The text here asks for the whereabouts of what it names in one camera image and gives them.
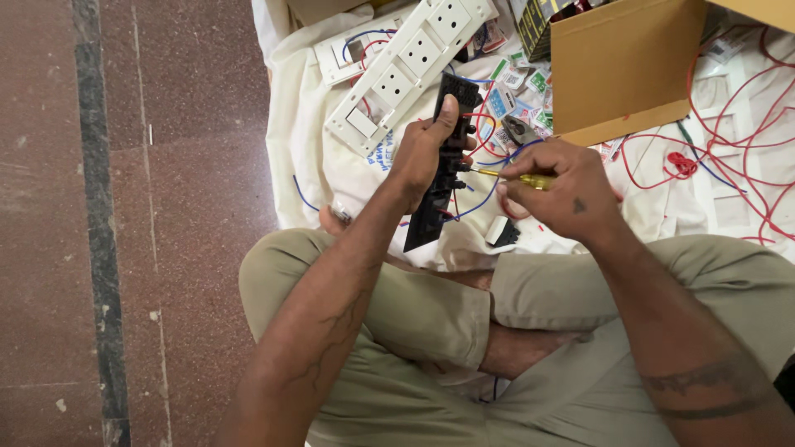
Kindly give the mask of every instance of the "black switch board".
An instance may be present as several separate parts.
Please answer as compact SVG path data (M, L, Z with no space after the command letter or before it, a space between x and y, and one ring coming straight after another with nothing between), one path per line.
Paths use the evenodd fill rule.
M472 113L483 102L478 94L478 85L459 77L442 74L439 95L436 97L436 109L433 120L439 117L444 96L448 93L458 99L460 114ZM456 183L463 150L467 147L467 127L470 117L459 117L456 128L450 137L439 148L439 166L428 191L422 197L420 207L411 215L409 234L405 238L403 252L422 247L439 239L444 221L449 217L439 210L447 210L452 189Z

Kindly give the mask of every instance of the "hand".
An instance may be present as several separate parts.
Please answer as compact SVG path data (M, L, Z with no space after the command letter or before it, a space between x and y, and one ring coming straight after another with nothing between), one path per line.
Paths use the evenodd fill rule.
M519 181L526 173L554 171L557 178L549 191ZM509 181L499 189L552 231L586 247L626 226L618 209L599 154L557 138L529 146L514 164L500 171Z
M458 100L453 95L446 95L436 122L426 119L412 122L405 128L385 183L399 188L409 199L406 214L417 210L425 191L431 186L439 167L439 148L453 132L458 118Z

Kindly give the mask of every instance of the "screwdriver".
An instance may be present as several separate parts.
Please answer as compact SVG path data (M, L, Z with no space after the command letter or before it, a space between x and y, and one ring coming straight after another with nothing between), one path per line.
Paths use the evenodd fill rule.
M496 171L490 171L488 169L480 169L476 167L470 167L473 173L481 173L487 176L499 176L499 173ZM540 174L524 174L519 176L519 181L524 183L525 185L530 186L531 188L540 189L542 191L549 191L549 187L552 186L552 182L555 180L555 177L550 176L543 176Z

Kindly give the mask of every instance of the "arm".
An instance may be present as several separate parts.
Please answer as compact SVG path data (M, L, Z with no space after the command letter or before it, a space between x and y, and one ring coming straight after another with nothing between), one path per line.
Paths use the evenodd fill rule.
M755 358L660 264L619 214L599 155L555 139L501 174L508 196L599 264L646 392L682 445L791 445L795 416ZM517 181L558 174L548 192Z
M400 218L431 185L439 147L458 119L455 97L436 120L406 128L389 176L355 222L306 271L268 328L227 408L217 445L303 445L351 353Z

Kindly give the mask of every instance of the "man's right hand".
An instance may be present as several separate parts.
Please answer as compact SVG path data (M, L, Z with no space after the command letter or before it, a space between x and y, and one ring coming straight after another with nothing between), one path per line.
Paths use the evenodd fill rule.
M549 191L519 181L527 173L554 172ZM552 231L586 247L609 239L626 224L618 209L599 154L557 138L529 146L514 164L500 171L508 181L497 186Z

